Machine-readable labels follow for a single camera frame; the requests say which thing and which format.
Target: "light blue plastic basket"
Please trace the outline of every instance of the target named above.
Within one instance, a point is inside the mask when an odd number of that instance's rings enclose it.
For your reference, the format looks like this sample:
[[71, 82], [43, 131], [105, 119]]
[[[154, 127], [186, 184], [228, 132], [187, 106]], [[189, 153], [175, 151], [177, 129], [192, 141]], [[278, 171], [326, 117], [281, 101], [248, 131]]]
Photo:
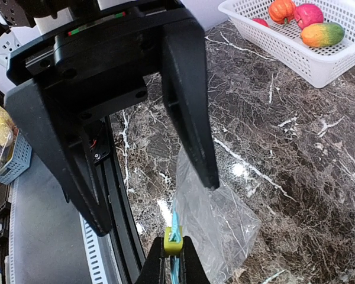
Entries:
[[9, 185], [30, 166], [31, 146], [19, 132], [15, 142], [13, 156], [0, 170], [0, 182]]

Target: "blue string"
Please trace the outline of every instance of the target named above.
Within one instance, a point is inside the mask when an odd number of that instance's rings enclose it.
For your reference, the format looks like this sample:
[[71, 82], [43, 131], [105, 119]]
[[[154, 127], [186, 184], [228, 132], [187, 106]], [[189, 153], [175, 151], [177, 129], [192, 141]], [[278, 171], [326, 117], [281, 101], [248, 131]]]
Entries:
[[[175, 211], [175, 208], [172, 211], [172, 227], [171, 227], [171, 236], [169, 241], [174, 241], [176, 243], [180, 243], [182, 241], [182, 236], [180, 234], [180, 228], [179, 228], [179, 215]], [[180, 259], [176, 256], [171, 257], [172, 284], [179, 284], [179, 267], [180, 267]]]

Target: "brown marble tabletop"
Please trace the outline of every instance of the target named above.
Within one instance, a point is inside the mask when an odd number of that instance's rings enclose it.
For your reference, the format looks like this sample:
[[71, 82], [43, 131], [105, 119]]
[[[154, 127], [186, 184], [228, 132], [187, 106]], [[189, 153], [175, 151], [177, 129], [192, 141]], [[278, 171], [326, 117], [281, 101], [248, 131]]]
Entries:
[[[206, 46], [220, 178], [262, 221], [230, 282], [355, 283], [355, 67], [315, 89], [230, 22], [209, 31]], [[147, 253], [166, 226], [180, 141], [160, 77], [146, 82], [149, 100], [112, 122]]]

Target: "papaya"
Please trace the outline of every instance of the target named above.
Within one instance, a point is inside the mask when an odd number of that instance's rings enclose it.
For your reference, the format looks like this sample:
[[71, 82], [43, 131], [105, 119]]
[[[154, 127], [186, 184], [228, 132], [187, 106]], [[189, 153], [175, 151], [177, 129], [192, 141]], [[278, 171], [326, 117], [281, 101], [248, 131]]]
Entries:
[[312, 24], [301, 32], [302, 41], [310, 47], [333, 46], [344, 38], [344, 28], [335, 22]]

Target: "toy pumpkin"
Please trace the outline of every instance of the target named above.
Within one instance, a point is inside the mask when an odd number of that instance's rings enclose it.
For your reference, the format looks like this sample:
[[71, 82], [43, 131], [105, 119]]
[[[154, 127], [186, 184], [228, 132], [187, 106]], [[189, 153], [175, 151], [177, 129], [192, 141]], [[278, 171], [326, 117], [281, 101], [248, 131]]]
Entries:
[[268, 8], [268, 13], [274, 22], [287, 24], [295, 18], [295, 9], [292, 0], [275, 0]]

